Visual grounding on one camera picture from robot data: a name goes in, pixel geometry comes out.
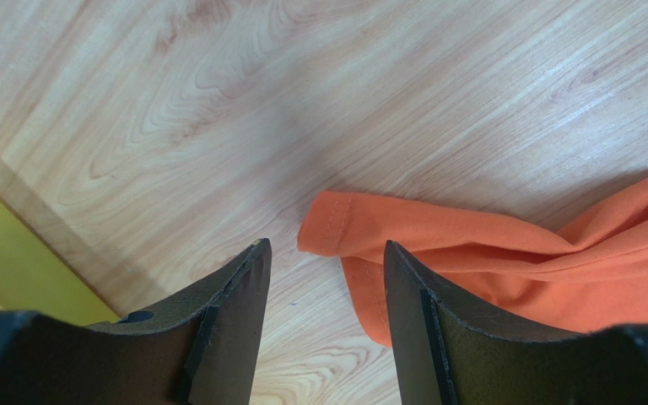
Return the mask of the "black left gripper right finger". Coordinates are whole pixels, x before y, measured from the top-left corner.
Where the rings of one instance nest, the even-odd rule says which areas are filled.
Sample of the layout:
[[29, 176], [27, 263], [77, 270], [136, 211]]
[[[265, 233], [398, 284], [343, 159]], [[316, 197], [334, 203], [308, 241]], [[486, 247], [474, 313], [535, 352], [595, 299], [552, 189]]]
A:
[[549, 327], [482, 300], [394, 241], [384, 279], [405, 404], [648, 404], [648, 324]]

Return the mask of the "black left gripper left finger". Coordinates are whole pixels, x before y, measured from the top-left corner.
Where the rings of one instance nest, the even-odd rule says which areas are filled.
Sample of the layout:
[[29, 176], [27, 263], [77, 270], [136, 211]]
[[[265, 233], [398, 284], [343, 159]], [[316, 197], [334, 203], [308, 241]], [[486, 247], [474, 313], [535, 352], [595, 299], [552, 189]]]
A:
[[0, 310], [0, 404], [246, 404], [262, 339], [272, 248], [116, 322], [78, 327]]

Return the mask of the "orange t-shirt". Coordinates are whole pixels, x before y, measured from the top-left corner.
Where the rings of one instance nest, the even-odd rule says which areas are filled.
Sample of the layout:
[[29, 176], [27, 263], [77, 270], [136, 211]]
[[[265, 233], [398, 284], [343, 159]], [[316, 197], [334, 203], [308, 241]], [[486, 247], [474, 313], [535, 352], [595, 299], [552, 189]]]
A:
[[648, 323], [648, 178], [550, 231], [511, 216], [355, 192], [321, 192], [300, 251], [340, 260], [366, 334], [390, 345], [384, 250], [395, 241], [506, 311], [591, 332]]

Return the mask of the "yellow plastic bin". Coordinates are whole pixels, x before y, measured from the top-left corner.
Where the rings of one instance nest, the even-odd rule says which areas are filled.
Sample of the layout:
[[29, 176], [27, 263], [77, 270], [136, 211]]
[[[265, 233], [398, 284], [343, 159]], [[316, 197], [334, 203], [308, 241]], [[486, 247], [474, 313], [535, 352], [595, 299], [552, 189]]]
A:
[[86, 326], [118, 315], [0, 201], [0, 311]]

